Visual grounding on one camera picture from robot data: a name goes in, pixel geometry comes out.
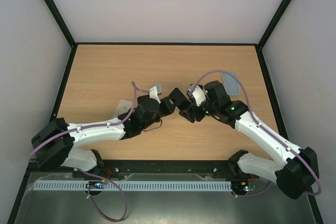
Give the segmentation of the black phone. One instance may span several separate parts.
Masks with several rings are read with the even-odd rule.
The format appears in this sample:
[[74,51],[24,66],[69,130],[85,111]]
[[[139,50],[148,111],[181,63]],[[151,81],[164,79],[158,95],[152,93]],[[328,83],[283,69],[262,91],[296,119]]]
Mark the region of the black phone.
[[187,110],[192,104],[190,100],[186,97],[186,95],[178,87],[175,87],[169,93],[169,99],[180,111]]

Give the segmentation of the light blue phone case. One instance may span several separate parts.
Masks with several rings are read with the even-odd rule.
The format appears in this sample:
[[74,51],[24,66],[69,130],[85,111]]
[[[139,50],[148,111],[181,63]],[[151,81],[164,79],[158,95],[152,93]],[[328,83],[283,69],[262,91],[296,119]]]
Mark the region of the light blue phone case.
[[237,75],[235,72],[223,73],[224,87],[229,96],[240,95],[240,87],[236,79]]

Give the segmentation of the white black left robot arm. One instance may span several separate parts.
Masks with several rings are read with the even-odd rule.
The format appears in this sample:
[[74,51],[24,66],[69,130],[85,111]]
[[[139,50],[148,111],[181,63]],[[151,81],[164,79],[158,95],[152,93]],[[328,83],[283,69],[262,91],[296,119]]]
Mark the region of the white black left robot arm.
[[140,135],[149,126],[160,122],[175,110],[169,97],[160,101],[144,95],[137,98],[138,106],[121,100],[114,118],[107,121],[75,124],[56,118],[32,138],[33,154],[41,171],[58,167],[93,170],[101,162],[96,150],[83,150],[82,146],[102,141],[119,141]]

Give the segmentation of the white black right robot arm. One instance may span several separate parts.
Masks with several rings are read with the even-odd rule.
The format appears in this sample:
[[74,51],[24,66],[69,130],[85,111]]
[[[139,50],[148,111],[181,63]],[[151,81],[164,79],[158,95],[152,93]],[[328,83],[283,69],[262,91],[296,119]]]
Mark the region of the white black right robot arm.
[[241,150],[229,159],[232,176],[254,174],[265,178],[291,199],[299,198],[317,181],[318,160],[312,148],[300,148],[272,130],[244,102],[232,101],[219,81],[190,88],[187,94],[178,88],[172,92],[182,117],[194,123],[210,116],[248,136],[271,157],[265,159]]

